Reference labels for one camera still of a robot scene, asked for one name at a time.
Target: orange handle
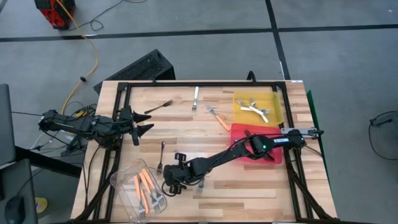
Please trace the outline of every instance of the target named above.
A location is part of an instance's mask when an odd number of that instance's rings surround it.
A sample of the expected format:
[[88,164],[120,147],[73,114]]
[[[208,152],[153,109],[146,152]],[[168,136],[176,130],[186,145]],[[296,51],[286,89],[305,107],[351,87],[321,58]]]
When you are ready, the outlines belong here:
[[148,171],[147,171],[146,169],[142,169],[142,172],[141,172],[141,173],[145,175],[145,178],[147,179],[149,185],[150,185],[153,189],[155,189],[155,185],[154,185],[154,183],[152,182],[152,179],[150,178],[150,175],[148,174]]
[[138,200],[141,200],[141,194],[140,194],[140,187],[139,187],[139,180],[136,175],[134,175],[134,185],[136,185],[136,193],[137,193],[137,198]]
[[144,183],[145,188],[147,189],[148,193],[150,194],[150,188],[149,188],[148,182],[145,178],[145,175],[141,172],[139,174],[139,176],[141,177],[142,183]]
[[216,115],[216,118],[220,122],[220,124],[225,128],[226,131],[231,130],[231,128],[218,115]]
[[147,199],[145,198],[144,191],[142,189],[140,189],[140,191],[141,191],[141,195],[142,195],[142,200],[144,201],[145,214],[148,214],[149,213],[149,207],[148,207]]

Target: yellow tray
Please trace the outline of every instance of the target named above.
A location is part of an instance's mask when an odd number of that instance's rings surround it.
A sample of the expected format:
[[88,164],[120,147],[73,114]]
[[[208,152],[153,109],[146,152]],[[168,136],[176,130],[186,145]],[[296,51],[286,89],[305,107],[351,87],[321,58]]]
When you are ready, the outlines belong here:
[[[245,105],[250,105],[250,99],[253,98],[256,102],[256,106],[260,110],[270,110],[268,114],[265,114],[268,119],[268,123],[253,111],[241,110],[241,105],[236,100],[243,100]],[[282,108],[280,106],[280,100],[278,93],[275,92],[236,92],[234,94],[234,122],[241,124],[253,124],[260,126],[274,127],[284,122],[282,116]]]

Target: wooden table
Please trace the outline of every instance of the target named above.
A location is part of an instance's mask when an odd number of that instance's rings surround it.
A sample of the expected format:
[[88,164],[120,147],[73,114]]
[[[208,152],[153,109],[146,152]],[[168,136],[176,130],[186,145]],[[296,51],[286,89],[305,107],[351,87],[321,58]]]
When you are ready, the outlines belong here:
[[[98,100],[97,114],[112,116],[118,82],[103,83]],[[313,127],[302,82],[286,81],[295,127]],[[133,87],[130,105],[137,113],[143,113],[173,99],[172,106],[151,113],[152,118],[144,124],[155,124],[140,140],[140,146],[133,146],[131,137],[125,136],[122,146],[120,168],[129,167],[134,159],[144,159],[148,166],[157,167],[160,159],[160,143],[166,142],[163,165],[174,164],[175,152],[185,153],[187,160],[195,157],[208,157],[225,150],[229,146],[230,133],[220,125],[215,117],[207,112],[205,104],[210,104],[226,121],[233,123],[233,94],[236,91],[272,91],[271,87],[200,87],[198,108],[192,111],[195,87]],[[318,142],[306,139],[307,144],[320,150]],[[85,168],[93,156],[97,143],[91,141],[85,156]],[[89,201],[98,189],[104,149],[97,152],[90,174]],[[318,203],[331,216],[336,216],[323,159],[315,153],[302,150],[303,168],[309,191]],[[303,197],[298,197],[302,216],[305,216]],[[101,204],[101,217],[104,217],[106,192]],[[85,188],[81,177],[73,206],[72,218],[84,209]],[[294,211],[284,162],[281,165],[259,165],[252,162],[230,162],[213,169],[206,177],[205,189],[201,196],[196,194],[196,186],[183,194],[167,197],[168,207],[152,222],[264,222],[294,221]],[[118,195],[115,195],[112,222],[127,222],[127,213]]]

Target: clear plastic container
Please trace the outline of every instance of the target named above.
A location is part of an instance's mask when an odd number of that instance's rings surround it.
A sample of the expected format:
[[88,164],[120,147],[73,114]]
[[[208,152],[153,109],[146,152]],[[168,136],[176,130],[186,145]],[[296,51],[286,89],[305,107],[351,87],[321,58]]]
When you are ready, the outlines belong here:
[[[250,99],[254,99],[257,108],[269,110],[265,114],[268,123],[264,122],[260,115],[253,111],[241,110],[241,105],[236,100],[242,100],[245,105],[250,105]],[[259,126],[275,127],[284,122],[279,95],[275,92],[236,92],[234,93],[234,123],[252,124]]]
[[166,209],[166,197],[142,159],[136,159],[131,167],[115,172],[111,184],[127,211],[130,223],[147,223]]

